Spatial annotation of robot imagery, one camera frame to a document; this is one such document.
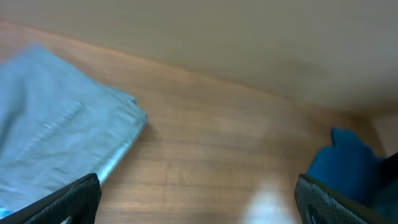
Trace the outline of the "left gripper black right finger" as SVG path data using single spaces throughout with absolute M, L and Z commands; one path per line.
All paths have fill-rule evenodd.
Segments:
M 294 197 L 302 223 L 393 222 L 306 174 L 299 175 Z

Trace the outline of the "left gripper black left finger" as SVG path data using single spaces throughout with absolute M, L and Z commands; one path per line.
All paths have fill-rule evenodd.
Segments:
M 1 224 L 94 224 L 101 195 L 98 176 L 90 173 L 1 219 Z

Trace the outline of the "blue polo shirt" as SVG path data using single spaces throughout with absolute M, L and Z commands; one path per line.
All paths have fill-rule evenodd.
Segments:
M 344 197 L 397 223 L 397 154 L 377 157 L 350 129 L 331 129 L 306 172 Z

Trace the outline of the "folded grey shorts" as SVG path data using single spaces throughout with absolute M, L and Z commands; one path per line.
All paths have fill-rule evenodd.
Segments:
M 104 182 L 147 122 L 130 94 L 42 46 L 1 64 L 1 216 L 89 173 Z

